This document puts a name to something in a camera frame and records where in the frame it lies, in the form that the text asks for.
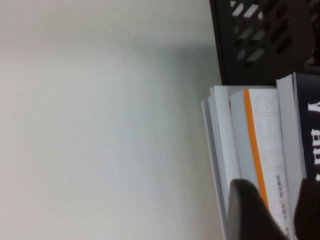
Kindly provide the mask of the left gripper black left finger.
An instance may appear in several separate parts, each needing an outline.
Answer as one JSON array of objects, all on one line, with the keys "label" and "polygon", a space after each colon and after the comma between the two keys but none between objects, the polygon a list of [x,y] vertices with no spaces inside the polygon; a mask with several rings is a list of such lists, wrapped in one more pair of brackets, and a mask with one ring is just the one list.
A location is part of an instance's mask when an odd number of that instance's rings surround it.
[{"label": "left gripper black left finger", "polygon": [[287,240],[277,225],[257,188],[246,179],[230,183],[228,201],[228,240]]}]

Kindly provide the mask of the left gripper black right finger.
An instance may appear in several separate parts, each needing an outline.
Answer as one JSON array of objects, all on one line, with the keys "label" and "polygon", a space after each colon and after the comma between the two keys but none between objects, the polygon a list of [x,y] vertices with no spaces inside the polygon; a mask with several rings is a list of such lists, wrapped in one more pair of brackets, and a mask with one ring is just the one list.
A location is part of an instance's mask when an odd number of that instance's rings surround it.
[{"label": "left gripper black right finger", "polygon": [[303,179],[294,213],[298,240],[320,239],[320,182]]}]

